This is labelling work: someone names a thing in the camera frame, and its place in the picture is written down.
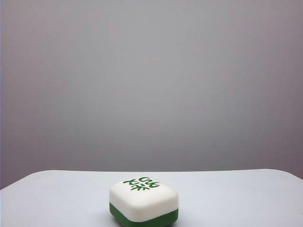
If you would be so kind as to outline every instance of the green base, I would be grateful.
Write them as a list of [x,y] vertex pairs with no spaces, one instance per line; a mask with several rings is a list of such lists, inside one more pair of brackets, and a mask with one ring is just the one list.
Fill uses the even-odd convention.
[[124,227],[165,227],[174,223],[178,219],[178,209],[171,213],[164,214],[157,218],[142,222],[134,222],[128,220],[111,203],[109,203],[109,211]]

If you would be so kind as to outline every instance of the gray wall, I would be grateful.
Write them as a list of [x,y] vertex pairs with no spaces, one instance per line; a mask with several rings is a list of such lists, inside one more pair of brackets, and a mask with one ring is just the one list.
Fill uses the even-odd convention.
[[302,0],[2,0],[2,187],[47,169],[303,178]]

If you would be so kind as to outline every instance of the green character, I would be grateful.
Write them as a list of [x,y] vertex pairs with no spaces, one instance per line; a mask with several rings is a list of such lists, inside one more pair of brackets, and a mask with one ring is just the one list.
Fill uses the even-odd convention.
[[139,181],[141,182],[145,182],[145,183],[150,183],[152,182],[152,180],[149,177],[141,177],[139,178]]
[[160,182],[152,182],[152,183],[146,183],[146,184],[149,185],[150,188],[155,188],[155,187],[160,186],[160,185],[157,184],[157,183],[160,183]]
[[140,191],[141,189],[142,189],[143,191],[144,191],[145,189],[148,189],[148,190],[149,190],[149,188],[145,187],[145,185],[142,184],[142,183],[141,183],[140,185],[138,185],[138,184],[133,185],[131,190],[134,190],[134,189],[137,189],[137,191]]
[[136,181],[136,179],[130,180],[130,181],[124,181],[123,183],[129,183],[129,185],[138,184],[139,182]]

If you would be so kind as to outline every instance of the table surface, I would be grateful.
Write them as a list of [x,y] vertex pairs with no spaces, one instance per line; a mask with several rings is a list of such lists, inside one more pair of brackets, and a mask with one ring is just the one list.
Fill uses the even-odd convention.
[[149,176],[179,193],[171,227],[303,227],[303,180],[273,169],[31,174],[1,190],[3,227],[121,227],[108,210],[113,184]]

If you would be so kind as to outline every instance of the gray backdrop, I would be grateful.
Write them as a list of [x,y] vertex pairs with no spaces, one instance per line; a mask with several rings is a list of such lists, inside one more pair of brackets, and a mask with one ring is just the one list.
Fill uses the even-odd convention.
[[303,177],[302,0],[2,0],[2,187],[48,169]]

